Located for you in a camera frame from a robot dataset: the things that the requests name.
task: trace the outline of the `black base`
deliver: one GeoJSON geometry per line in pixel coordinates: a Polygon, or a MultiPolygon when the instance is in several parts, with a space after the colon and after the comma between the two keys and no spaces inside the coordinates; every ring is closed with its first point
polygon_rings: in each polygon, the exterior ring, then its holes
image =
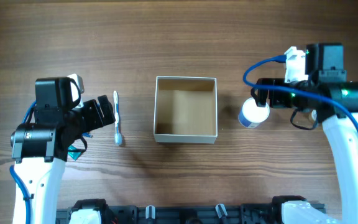
{"type": "MultiPolygon", "coordinates": [[[[324,204],[311,204],[314,208],[326,213],[324,204]]],[[[117,219],[117,224],[147,224],[145,208],[136,206],[110,206],[117,219]]],[[[71,208],[59,209],[56,215],[56,224],[68,224],[71,208]]],[[[276,221],[270,220],[271,203],[248,203],[241,206],[226,206],[229,224],[266,224],[276,221]]],[[[156,207],[156,224],[185,224],[183,217],[196,213],[203,224],[220,224],[215,206],[206,207],[156,207]]]]}

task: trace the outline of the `cardboard box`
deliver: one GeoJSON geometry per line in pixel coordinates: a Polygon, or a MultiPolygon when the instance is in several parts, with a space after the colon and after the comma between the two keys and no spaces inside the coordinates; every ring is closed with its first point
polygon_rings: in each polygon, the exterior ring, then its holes
{"type": "Polygon", "coordinates": [[[157,142],[213,144],[218,136],[216,78],[157,77],[157,142]]]}

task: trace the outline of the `wooden table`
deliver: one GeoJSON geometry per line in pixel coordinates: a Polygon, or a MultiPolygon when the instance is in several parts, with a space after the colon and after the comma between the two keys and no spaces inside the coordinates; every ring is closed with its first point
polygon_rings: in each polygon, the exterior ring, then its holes
{"type": "MultiPolygon", "coordinates": [[[[258,129],[237,120],[250,97],[244,70],[292,45],[315,42],[342,42],[348,80],[358,80],[358,2],[0,4],[0,223],[12,220],[9,140],[35,99],[35,79],[72,73],[83,77],[85,100],[105,94],[112,100],[113,90],[119,92],[126,146],[114,145],[113,125],[95,131],[88,151],[67,162],[58,208],[85,198],[182,206],[302,195],[340,218],[335,166],[321,128],[294,128],[290,110],[271,110],[258,129]],[[154,141],[157,75],[218,79],[215,144],[154,141]]],[[[284,73],[271,63],[249,79],[284,73]]]]}

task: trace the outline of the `blue cable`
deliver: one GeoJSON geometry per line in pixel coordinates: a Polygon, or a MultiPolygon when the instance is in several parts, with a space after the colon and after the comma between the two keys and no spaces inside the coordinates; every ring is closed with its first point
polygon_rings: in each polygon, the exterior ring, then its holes
{"type": "Polygon", "coordinates": [[[356,119],[353,117],[353,115],[343,105],[341,105],[337,101],[334,101],[334,100],[332,100],[332,99],[330,99],[328,97],[325,97],[325,96],[317,95],[317,94],[314,94],[314,93],[309,93],[309,92],[303,91],[303,90],[297,90],[297,89],[294,89],[294,88],[288,88],[288,87],[284,87],[284,86],[258,85],[258,84],[254,84],[254,83],[251,83],[251,82],[247,81],[248,73],[251,72],[253,69],[255,69],[255,68],[257,68],[257,67],[259,67],[259,66],[261,66],[261,65],[263,65],[263,64],[265,64],[267,62],[285,63],[286,59],[287,59],[286,55],[279,55],[279,56],[276,56],[276,57],[272,57],[272,58],[268,58],[268,59],[265,59],[263,61],[260,61],[260,62],[256,63],[255,65],[251,66],[250,68],[248,68],[246,70],[246,72],[244,73],[244,76],[242,77],[242,80],[244,81],[244,83],[246,85],[252,86],[255,89],[277,90],[277,91],[283,91],[283,92],[287,92],[287,93],[294,93],[296,95],[300,95],[300,96],[303,96],[303,97],[319,100],[319,101],[322,101],[324,103],[333,105],[333,106],[339,108],[341,111],[343,111],[343,113],[347,117],[349,117],[349,119],[352,121],[352,123],[353,123],[353,125],[356,128],[356,131],[358,133],[358,123],[357,123],[356,119]]]}
{"type": "Polygon", "coordinates": [[[37,104],[37,100],[34,100],[34,102],[30,105],[29,109],[28,109],[27,112],[25,113],[24,118],[23,118],[23,121],[22,121],[22,124],[24,124],[24,123],[27,121],[27,118],[28,118],[29,115],[30,115],[31,109],[35,107],[35,104],[37,104]]]}
{"type": "Polygon", "coordinates": [[[26,198],[26,200],[24,200],[24,202],[25,202],[25,223],[31,224],[30,195],[29,195],[22,179],[20,179],[20,177],[16,174],[14,165],[10,166],[9,171],[11,172],[12,178],[17,183],[17,186],[19,186],[19,188],[22,190],[23,198],[24,199],[26,198]]]}

